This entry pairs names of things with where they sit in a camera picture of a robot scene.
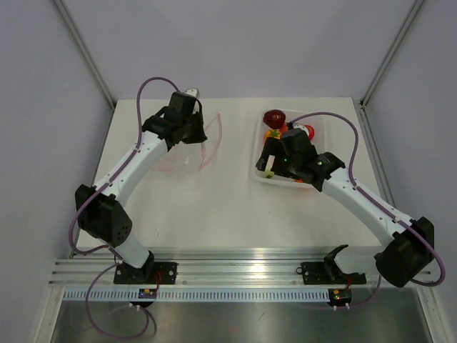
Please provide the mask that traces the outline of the white radish with leaves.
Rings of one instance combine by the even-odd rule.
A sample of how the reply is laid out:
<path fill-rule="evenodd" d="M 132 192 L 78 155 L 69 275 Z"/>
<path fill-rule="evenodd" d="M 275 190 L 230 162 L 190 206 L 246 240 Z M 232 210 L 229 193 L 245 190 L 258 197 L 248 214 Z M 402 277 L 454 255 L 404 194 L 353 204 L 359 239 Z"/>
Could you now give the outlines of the white radish with leaves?
<path fill-rule="evenodd" d="M 268 159 L 266 161 L 265 170 L 263 171 L 263 176 L 266 179 L 271 179 L 275 175 L 274 171 L 272 170 L 274 162 L 275 162 L 275 156 L 274 155 L 269 155 Z"/>

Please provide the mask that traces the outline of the clear zip top bag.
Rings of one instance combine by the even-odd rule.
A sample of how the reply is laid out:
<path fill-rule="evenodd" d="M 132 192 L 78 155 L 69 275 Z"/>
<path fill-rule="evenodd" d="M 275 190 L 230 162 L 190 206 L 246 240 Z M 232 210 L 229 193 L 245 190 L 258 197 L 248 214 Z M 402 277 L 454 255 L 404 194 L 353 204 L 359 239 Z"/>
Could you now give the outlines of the clear zip top bag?
<path fill-rule="evenodd" d="M 207 140 L 198 144 L 179 143 L 155 163 L 153 172 L 193 174 L 201 172 L 215 158 L 221 145 L 223 126 L 221 113 L 209 117 L 204 127 Z"/>

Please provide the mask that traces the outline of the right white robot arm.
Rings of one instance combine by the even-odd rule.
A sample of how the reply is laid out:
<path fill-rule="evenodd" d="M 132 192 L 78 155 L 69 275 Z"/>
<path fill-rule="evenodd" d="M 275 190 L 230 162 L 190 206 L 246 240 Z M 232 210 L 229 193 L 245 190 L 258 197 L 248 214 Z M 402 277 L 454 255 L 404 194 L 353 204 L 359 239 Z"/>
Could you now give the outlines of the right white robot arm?
<path fill-rule="evenodd" d="M 433 224 L 425 217 L 412 219 L 357 185 L 344 162 L 331 152 L 319 154 L 305 131 L 292 129 L 280 138 L 266 138 L 256 168 L 311 185 L 349 210 L 377 238 L 377 247 L 342 244 L 329 252 L 323 268 L 330 282 L 378 273 L 393 286 L 404 287 L 433 261 Z"/>

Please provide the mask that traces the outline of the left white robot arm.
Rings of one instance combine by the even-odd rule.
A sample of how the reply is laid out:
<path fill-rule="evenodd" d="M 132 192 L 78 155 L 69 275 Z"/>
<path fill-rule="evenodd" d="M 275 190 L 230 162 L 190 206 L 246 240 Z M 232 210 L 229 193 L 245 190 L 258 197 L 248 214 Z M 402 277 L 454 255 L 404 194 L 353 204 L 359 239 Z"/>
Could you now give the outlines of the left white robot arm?
<path fill-rule="evenodd" d="M 154 254 L 134 236 L 126 213 L 129 197 L 152 166 L 177 144 L 206 141 L 197 89 L 175 91 L 169 104 L 140 127 L 141 138 L 118 164 L 92 187 L 75 193 L 79 227 L 103 242 L 129 268 L 138 284 L 154 277 Z"/>

